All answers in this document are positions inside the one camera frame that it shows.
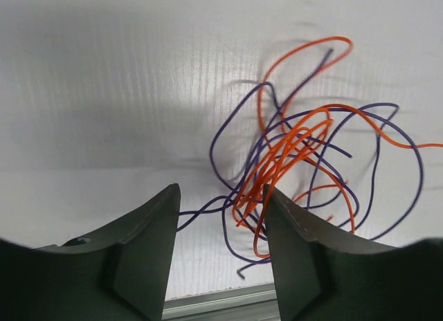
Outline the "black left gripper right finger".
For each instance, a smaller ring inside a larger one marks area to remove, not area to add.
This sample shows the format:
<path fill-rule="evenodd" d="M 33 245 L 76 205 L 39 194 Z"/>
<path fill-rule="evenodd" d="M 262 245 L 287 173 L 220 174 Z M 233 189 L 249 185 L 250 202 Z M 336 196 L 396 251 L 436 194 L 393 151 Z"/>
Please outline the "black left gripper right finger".
<path fill-rule="evenodd" d="M 442 240 L 388 246 L 348 233 L 266 185 L 282 320 L 441 320 Z"/>

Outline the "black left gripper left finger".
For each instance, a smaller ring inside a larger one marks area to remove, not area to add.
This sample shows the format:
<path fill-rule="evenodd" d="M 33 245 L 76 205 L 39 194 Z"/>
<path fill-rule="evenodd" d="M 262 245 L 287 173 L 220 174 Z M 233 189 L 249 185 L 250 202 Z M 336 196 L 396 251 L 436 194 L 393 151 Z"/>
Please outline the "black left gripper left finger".
<path fill-rule="evenodd" d="M 2 240 L 1 319 L 160 320 L 180 202 L 174 183 L 61 246 Z"/>

